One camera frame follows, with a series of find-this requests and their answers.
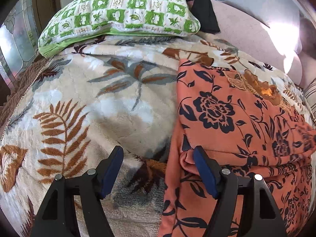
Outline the orange black floral shirt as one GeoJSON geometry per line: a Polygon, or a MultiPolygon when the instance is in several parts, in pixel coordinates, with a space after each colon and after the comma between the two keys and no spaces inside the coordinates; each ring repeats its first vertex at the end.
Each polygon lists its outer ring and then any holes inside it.
{"type": "Polygon", "coordinates": [[[166,166],[159,236],[202,236],[216,201],[206,191],[193,150],[238,176],[260,174],[281,213],[288,236],[309,217],[315,130],[294,108],[254,94],[234,69],[187,59],[179,62],[178,117],[166,166]]]}

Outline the leaf pattern fleece blanket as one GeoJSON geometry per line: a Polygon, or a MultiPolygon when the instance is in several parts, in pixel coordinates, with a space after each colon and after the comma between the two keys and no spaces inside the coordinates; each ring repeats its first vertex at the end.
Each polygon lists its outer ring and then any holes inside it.
{"type": "Polygon", "coordinates": [[[293,81],[220,39],[99,36],[29,67],[1,108],[1,210],[30,236],[55,175],[79,177],[115,146],[124,160],[101,201],[115,236],[159,236],[165,176],[178,117],[182,59],[236,70],[254,94],[294,108],[315,130],[293,81]]]}

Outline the striped floral cushion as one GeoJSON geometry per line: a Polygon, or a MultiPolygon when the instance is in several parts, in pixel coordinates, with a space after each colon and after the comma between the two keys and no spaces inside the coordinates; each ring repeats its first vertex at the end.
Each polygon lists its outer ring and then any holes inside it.
{"type": "Polygon", "coordinates": [[[313,124],[315,125],[316,114],[316,79],[314,79],[309,86],[304,90],[304,97],[311,110],[311,117],[313,124]]]}

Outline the stained glass wooden door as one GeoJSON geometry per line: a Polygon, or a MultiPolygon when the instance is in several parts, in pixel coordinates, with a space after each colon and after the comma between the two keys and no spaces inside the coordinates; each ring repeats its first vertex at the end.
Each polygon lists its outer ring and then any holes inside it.
{"type": "Polygon", "coordinates": [[[60,0],[1,0],[1,104],[38,56],[38,38],[60,0]]]}

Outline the pink sofa cushion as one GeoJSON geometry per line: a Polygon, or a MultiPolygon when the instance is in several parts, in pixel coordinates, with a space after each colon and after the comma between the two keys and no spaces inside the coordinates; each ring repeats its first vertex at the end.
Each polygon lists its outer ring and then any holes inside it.
{"type": "Polygon", "coordinates": [[[220,32],[204,38],[226,40],[255,59],[267,63],[307,88],[315,79],[315,59],[299,47],[299,28],[274,22],[269,28],[248,14],[222,2],[211,1],[220,32]]]}

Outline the grey quilted pillow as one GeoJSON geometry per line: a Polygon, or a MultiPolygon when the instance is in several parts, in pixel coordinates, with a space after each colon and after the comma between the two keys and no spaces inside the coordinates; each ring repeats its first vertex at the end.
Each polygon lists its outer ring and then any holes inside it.
{"type": "Polygon", "coordinates": [[[256,18],[269,28],[278,51],[302,51],[300,10],[294,0],[217,0],[256,18]]]}

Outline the green white checkered pillow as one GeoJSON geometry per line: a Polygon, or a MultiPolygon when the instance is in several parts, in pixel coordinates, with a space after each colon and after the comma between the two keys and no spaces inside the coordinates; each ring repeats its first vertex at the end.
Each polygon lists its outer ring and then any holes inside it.
{"type": "Polygon", "coordinates": [[[187,37],[200,27],[186,0],[73,0],[51,18],[38,50],[49,58],[103,34],[187,37]]]}

